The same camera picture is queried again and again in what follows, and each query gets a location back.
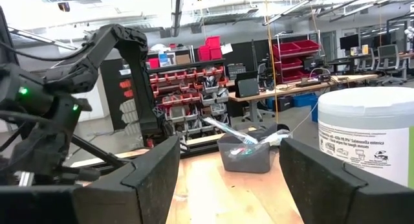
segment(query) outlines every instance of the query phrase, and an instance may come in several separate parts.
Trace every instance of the bucket lid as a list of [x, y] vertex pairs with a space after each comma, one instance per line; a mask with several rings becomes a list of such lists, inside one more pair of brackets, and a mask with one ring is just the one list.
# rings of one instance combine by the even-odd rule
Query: bucket lid
[[414, 89], [358, 87], [321, 95], [318, 110], [341, 116], [395, 116], [414, 113]]

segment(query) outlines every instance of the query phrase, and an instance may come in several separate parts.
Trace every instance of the label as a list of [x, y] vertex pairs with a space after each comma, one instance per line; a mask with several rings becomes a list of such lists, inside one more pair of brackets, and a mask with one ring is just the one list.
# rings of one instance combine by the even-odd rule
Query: label
[[410, 157], [413, 150], [409, 150], [413, 145], [409, 140], [410, 130], [351, 129], [319, 121], [319, 148], [367, 172], [413, 188], [414, 167], [409, 165], [413, 158]]

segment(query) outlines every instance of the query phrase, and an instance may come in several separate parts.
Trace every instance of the white container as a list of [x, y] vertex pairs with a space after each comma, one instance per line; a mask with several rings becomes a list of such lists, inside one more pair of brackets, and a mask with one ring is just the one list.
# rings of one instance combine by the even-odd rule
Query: white container
[[414, 89], [360, 87], [319, 97], [320, 150], [414, 188]]

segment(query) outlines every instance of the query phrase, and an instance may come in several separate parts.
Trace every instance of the green led light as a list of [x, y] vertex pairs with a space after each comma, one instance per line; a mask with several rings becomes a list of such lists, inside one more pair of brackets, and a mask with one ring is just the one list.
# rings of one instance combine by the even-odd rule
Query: green led light
[[27, 88], [24, 88], [24, 87], [20, 87], [19, 88], [19, 93], [21, 93], [22, 95], [25, 95], [25, 94], [28, 93], [28, 89]]

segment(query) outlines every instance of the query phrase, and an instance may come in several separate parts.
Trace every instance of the wooden table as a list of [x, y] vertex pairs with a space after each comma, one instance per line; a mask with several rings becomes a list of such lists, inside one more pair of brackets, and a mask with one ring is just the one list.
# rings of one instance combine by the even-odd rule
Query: wooden table
[[167, 224], [302, 224], [279, 165], [270, 172], [226, 172], [219, 153], [183, 159]]
[[[342, 75], [332, 75], [332, 78], [334, 78], [338, 83], [341, 84], [346, 84], [349, 82], [362, 82], [364, 80], [370, 80], [370, 79], [374, 79], [377, 78], [378, 76], [376, 74], [368, 74], [368, 75], [346, 75], [346, 76], [342, 76]], [[250, 109], [250, 118], [252, 122], [257, 122], [257, 103], [260, 100], [266, 99], [266, 98], [271, 98], [271, 97], [275, 97], [275, 96], [287, 96], [287, 95], [294, 95], [294, 94], [298, 94], [298, 93], [304, 93], [304, 92], [309, 92], [309, 91], [317, 91], [320, 89], [324, 89], [324, 88], [328, 88], [330, 86], [332, 86], [334, 83], [330, 82], [329, 84], [327, 82], [323, 82], [322, 84], [318, 84], [318, 85], [312, 85], [312, 86], [308, 86], [308, 87], [296, 87], [295, 85], [298, 84], [300, 82], [293, 82], [290, 84], [279, 84], [276, 86], [276, 89], [274, 89], [273, 91], [263, 91], [260, 92], [258, 95], [255, 96], [249, 96], [249, 97], [245, 97], [245, 98], [237, 98], [235, 96], [235, 92], [231, 92], [229, 94], [229, 99], [236, 101], [236, 102], [244, 102], [247, 101], [249, 102], [249, 109]]]

